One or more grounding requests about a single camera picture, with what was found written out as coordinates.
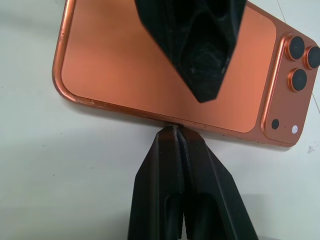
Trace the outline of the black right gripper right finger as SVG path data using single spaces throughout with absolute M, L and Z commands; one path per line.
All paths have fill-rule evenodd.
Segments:
M 177 129 L 188 240 L 259 240 L 236 183 L 200 134 Z

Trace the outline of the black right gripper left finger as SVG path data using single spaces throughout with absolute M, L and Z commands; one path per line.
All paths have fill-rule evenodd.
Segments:
M 134 180 L 127 240 L 180 240 L 184 174 L 176 131 L 160 130 Z

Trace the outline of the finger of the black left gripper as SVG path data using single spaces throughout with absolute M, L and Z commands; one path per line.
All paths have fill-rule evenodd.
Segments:
M 142 25 L 196 100 L 217 98 L 247 0 L 134 0 Z

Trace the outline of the orange smartphone with triple camera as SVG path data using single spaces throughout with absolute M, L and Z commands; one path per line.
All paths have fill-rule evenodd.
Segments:
M 198 102 L 138 21 L 133 0 L 66 0 L 52 79 L 67 100 L 237 139 L 294 146 L 320 48 L 252 3 L 217 99 Z

